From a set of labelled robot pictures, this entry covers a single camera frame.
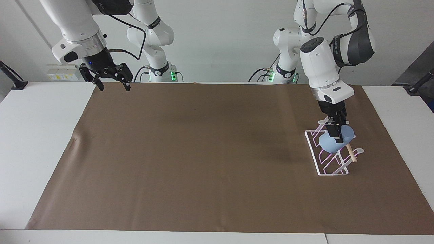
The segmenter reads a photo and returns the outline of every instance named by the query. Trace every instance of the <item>brown tablecloth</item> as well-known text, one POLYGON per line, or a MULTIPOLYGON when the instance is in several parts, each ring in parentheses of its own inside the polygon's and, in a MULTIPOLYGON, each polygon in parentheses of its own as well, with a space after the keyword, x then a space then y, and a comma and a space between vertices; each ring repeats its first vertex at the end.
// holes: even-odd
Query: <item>brown tablecloth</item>
POLYGON ((434 214, 363 89, 363 148, 318 176, 306 85, 132 84, 95 90, 27 229, 434 234, 434 214))

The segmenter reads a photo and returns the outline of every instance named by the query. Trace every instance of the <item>gray wall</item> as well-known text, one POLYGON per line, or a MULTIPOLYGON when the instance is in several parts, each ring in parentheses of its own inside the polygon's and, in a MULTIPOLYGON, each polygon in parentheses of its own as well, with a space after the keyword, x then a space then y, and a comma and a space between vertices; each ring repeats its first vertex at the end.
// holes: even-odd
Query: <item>gray wall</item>
MULTIPOLYGON (((157 10, 175 32, 165 47, 169 61, 189 81, 246 81, 250 74, 271 64, 278 49, 274 31, 297 27, 293 21, 295 0, 155 0, 157 10)), ((351 84, 391 85, 434 40, 434 1, 364 0, 377 52, 366 64, 347 67, 342 78, 351 84)), ((318 24, 325 16, 320 16, 318 24)), ((133 20, 128 16, 123 19, 133 20)), ((138 53, 128 42, 127 27, 107 16, 95 16, 109 48, 138 53)), ((327 39, 349 30, 345 16, 333 16, 322 34, 327 39)), ((50 48, 61 39, 37 0, 7 0, 0 9, 0 59, 28 80, 47 80, 46 65, 56 63, 50 48)), ((147 64, 123 53, 113 54, 116 63, 131 70, 147 64)), ((301 82, 306 82, 304 74, 301 82)))

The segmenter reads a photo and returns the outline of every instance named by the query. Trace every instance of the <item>table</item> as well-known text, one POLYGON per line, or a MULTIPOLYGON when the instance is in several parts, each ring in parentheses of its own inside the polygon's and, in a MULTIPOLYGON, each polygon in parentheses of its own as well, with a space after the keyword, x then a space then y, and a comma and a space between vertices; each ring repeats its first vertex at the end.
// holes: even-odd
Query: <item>table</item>
MULTIPOLYGON (((0 103, 0 243, 434 243, 434 235, 24 231, 93 89, 84 82, 32 82, 0 103)), ((364 90, 434 209, 434 155, 428 153, 434 114, 400 87, 364 90)))

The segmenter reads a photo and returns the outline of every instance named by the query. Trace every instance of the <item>black oval cap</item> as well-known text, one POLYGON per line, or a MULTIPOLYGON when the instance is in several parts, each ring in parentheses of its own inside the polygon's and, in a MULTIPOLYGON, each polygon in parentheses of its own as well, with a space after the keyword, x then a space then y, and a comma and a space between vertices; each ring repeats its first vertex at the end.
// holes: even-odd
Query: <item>black oval cap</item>
POLYGON ((304 53, 309 53, 313 51, 317 46, 319 46, 324 41, 324 37, 316 37, 314 39, 310 39, 303 46, 301 46, 300 51, 304 53))

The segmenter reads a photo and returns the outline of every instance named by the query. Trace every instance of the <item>wooden handle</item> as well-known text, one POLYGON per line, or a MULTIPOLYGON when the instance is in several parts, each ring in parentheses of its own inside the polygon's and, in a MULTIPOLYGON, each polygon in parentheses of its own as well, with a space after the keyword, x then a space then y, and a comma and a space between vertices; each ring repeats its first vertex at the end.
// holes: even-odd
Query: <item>wooden handle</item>
POLYGON ((349 143, 347 144, 347 150, 348 150, 348 153, 350 154, 351 160, 353 162, 357 162, 357 157, 354 155, 352 148, 351 148, 351 145, 349 143))

